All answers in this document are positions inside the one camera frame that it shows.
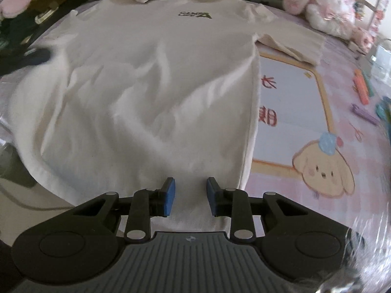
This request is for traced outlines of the cream white t-shirt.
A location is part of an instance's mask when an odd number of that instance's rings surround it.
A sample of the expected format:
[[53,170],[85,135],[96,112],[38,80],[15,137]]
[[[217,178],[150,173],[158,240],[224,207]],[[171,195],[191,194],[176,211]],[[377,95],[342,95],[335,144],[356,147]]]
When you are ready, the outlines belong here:
[[154,230],[226,231],[206,181],[245,187],[259,115],[257,43],[317,65],[325,39],[243,0],[103,0],[43,38],[51,59],[10,100],[29,173],[75,206],[176,181]]

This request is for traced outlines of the pink checkered desk mat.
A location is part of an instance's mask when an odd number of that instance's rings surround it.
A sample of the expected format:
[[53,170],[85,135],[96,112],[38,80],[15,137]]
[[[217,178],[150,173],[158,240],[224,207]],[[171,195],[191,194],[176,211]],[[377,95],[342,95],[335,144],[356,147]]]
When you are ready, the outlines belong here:
[[[390,207],[390,144],[351,112],[353,57],[346,48],[331,51],[323,38],[317,65],[257,43],[258,128],[242,190],[280,193],[346,226],[357,218],[377,224]],[[24,230],[74,206],[37,181],[26,188],[2,180],[1,241],[13,245]]]

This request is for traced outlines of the purple pen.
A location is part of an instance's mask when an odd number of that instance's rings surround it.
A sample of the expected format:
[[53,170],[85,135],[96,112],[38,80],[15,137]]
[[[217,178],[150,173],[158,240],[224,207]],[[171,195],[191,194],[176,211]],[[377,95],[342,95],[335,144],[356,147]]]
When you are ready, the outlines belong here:
[[374,116],[370,115],[365,109],[363,108],[360,108],[358,105],[356,104],[352,104],[352,107],[351,107],[351,111],[357,115],[358,117],[362,118],[363,120],[366,120],[367,122],[375,125],[375,126],[378,126],[380,121],[375,118]]

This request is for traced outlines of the small pink plush toy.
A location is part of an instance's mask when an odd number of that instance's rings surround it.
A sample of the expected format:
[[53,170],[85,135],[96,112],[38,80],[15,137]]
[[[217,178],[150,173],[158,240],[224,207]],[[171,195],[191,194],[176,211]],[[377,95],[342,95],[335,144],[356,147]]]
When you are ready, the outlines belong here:
[[371,50],[374,44],[374,37],[370,34],[370,32],[360,27],[354,28],[351,40],[365,54]]

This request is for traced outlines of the white pink plush bunny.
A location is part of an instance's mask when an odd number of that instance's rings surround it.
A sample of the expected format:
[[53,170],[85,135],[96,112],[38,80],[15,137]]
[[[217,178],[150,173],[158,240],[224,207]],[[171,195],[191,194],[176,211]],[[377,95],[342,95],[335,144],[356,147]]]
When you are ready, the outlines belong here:
[[351,40],[356,30],[355,0],[283,0],[291,15],[304,15],[310,26],[328,35]]

